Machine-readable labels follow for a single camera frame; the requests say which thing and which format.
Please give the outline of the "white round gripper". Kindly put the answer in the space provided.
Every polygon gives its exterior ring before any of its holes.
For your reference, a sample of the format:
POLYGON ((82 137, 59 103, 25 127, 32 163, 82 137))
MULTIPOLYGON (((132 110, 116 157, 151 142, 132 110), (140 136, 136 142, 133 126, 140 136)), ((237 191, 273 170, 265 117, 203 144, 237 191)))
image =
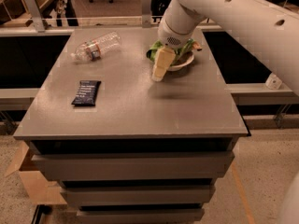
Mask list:
POLYGON ((167 69, 176 57, 173 49, 182 48, 187 43, 194 27, 194 22, 189 18, 174 16, 162 18, 158 27, 158 40, 166 47, 158 49, 156 53, 151 76, 154 81, 161 81, 164 78, 167 69))

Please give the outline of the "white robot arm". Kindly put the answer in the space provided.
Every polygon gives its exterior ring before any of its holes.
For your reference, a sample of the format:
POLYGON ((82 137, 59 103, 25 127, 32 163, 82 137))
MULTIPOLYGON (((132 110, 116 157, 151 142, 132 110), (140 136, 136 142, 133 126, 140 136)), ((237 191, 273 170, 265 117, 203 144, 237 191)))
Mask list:
POLYGON ((206 18, 299 94, 299 14, 265 0, 171 0, 158 28, 163 46, 155 56, 154 80, 163 79, 175 50, 206 18))

